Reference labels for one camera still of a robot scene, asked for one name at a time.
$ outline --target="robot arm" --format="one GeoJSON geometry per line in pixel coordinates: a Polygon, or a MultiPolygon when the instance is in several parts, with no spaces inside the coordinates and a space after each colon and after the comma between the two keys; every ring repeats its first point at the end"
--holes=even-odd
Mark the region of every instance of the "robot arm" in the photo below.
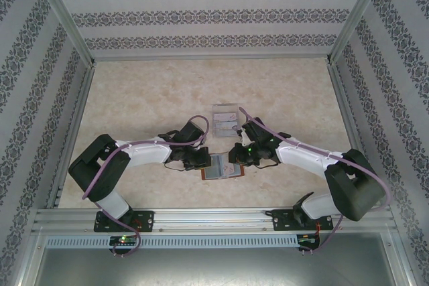
{"type": "Polygon", "coordinates": [[[118,147],[129,144],[129,147],[116,153],[107,164],[96,184],[88,194],[90,201],[109,213],[113,218],[125,218],[126,213],[133,210],[129,204],[115,190],[115,186],[122,173],[130,168],[147,163],[169,163],[182,161],[185,170],[201,169],[210,166],[211,158],[207,147],[193,145],[174,145],[197,140],[204,134],[193,122],[188,121],[180,131],[158,135],[148,140],[157,142],[132,145],[125,141],[115,141],[108,134],[97,137],[79,155],[68,169],[79,187],[86,191],[101,168],[101,161],[105,161],[118,147]]]}
{"type": "Polygon", "coordinates": [[[317,196],[309,193],[295,204],[294,218],[301,225],[308,220],[335,214],[358,221],[385,195],[383,188],[366,173],[330,157],[344,158],[374,173],[363,154],[357,150],[329,152],[305,145],[288,134],[278,133],[291,142],[288,143],[252,121],[247,121],[237,132],[242,137],[242,143],[236,143],[229,152],[231,163],[258,166],[261,159],[270,159],[277,164],[296,165],[326,179],[328,194],[317,196]],[[322,151],[328,157],[303,149],[300,145],[322,151]]]}

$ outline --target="marble-pattern floor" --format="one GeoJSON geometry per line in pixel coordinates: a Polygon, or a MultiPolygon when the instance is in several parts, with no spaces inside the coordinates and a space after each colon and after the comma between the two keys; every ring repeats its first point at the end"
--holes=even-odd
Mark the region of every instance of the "marble-pattern floor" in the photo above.
{"type": "MultiPolygon", "coordinates": [[[[101,62],[72,160],[100,134],[150,139],[181,129],[196,114],[211,119],[212,105],[219,103],[238,103],[272,129],[305,143],[334,151],[350,148],[323,58],[101,62]]],[[[236,141],[210,132],[206,144],[219,153],[236,141]]],[[[327,184],[292,165],[246,167],[244,177],[202,181],[200,171],[149,164],[126,170],[117,190],[134,208],[278,207],[292,206],[310,191],[327,191],[327,184]]],[[[93,208],[82,194],[68,176],[60,208],[93,208]]]]}

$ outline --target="clear plastic box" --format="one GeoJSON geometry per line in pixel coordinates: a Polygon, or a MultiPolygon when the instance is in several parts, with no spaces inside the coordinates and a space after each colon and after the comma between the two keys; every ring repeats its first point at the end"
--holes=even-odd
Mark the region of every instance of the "clear plastic box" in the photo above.
{"type": "Polygon", "coordinates": [[[239,125],[237,104],[213,105],[213,137],[236,137],[234,130],[239,125]]]}

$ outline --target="small box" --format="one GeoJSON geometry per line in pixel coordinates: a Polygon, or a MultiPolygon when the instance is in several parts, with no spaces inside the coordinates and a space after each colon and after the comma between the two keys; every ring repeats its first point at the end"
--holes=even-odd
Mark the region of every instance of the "small box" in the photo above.
{"type": "Polygon", "coordinates": [[[237,104],[213,105],[213,137],[235,137],[235,127],[239,125],[237,104]]]}
{"type": "Polygon", "coordinates": [[[226,179],[228,177],[244,176],[244,167],[229,163],[228,153],[210,154],[212,165],[201,170],[203,180],[226,179]]]}

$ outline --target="patterned wallpaper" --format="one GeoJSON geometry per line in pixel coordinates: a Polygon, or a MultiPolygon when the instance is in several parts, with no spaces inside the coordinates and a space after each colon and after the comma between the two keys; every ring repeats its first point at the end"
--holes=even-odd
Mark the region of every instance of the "patterned wallpaper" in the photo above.
{"type": "Polygon", "coordinates": [[[0,285],[44,208],[86,66],[47,0],[0,0],[0,285]]]}
{"type": "Polygon", "coordinates": [[[95,58],[328,54],[356,0],[64,0],[95,58]]]}
{"type": "Polygon", "coordinates": [[[365,153],[390,183],[418,285],[429,285],[429,0],[371,0],[337,68],[365,153]]]}

